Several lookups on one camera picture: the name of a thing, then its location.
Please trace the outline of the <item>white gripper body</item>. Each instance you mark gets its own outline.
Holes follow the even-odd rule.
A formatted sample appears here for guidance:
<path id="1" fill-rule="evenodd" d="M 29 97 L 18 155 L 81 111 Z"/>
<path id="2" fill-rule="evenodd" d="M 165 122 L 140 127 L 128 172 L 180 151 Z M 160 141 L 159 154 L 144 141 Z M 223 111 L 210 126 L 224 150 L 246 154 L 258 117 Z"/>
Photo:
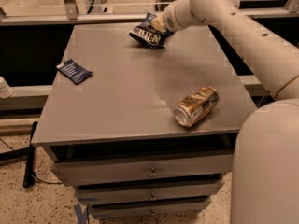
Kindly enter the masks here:
<path id="1" fill-rule="evenodd" d="M 169 4 L 163 12 L 166 28 L 171 32 L 181 31 L 200 24 L 190 7 L 190 0 L 176 0 Z"/>

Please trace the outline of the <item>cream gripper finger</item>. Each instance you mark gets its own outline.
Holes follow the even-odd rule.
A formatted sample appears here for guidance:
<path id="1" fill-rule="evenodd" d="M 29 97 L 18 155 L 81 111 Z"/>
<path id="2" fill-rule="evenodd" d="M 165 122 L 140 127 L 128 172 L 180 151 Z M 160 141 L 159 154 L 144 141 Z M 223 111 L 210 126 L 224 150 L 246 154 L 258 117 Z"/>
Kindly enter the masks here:
<path id="1" fill-rule="evenodd" d="M 152 27 L 161 33 L 166 32 L 166 25 L 162 15 L 158 15 L 151 21 Z"/>

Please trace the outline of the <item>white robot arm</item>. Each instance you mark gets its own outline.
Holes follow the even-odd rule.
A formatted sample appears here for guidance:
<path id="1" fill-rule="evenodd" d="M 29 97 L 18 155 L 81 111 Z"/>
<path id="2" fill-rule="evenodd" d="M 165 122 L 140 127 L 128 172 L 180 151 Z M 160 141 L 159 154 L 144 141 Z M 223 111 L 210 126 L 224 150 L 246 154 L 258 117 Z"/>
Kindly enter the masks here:
<path id="1" fill-rule="evenodd" d="M 235 143 L 231 224 L 299 224 L 299 49 L 239 10 L 239 0 L 176 0 L 160 31 L 216 28 L 273 97 Z"/>

